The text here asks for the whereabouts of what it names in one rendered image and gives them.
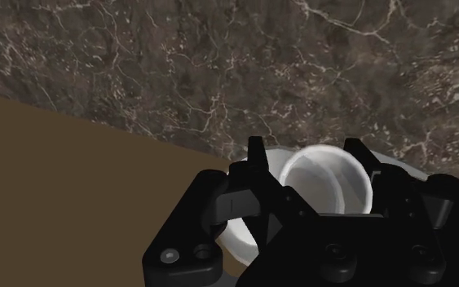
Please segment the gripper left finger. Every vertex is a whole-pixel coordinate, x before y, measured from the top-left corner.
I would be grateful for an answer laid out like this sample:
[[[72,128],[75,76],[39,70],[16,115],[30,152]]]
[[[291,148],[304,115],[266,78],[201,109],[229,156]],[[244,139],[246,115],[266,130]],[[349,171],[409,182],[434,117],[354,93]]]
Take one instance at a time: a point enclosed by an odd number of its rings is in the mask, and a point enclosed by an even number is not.
[[[248,158],[229,171],[202,170],[189,185],[142,257],[145,287],[208,287],[223,274],[216,240],[231,219],[249,219],[258,257],[235,287],[279,287],[314,266],[300,259],[294,236],[319,215],[270,173],[260,136],[248,139]]]

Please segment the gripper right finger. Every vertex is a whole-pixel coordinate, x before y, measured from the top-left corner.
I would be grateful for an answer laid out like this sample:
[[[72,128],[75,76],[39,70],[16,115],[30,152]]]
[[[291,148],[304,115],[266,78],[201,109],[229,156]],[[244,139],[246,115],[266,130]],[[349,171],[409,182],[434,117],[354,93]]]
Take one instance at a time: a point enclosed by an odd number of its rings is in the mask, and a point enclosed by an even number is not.
[[[344,150],[371,179],[372,212],[384,224],[363,282],[371,287],[459,287],[459,178],[433,174],[416,179],[404,168],[380,162],[360,139]]]

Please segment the white cup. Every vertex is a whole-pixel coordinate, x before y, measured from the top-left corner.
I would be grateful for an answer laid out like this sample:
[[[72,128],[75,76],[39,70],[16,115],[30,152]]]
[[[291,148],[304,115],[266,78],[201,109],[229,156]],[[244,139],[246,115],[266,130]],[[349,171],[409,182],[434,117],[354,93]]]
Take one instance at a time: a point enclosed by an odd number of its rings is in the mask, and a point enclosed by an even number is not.
[[[373,204],[371,179],[349,152],[311,145],[283,165],[278,181],[293,188],[319,214],[368,214]]]

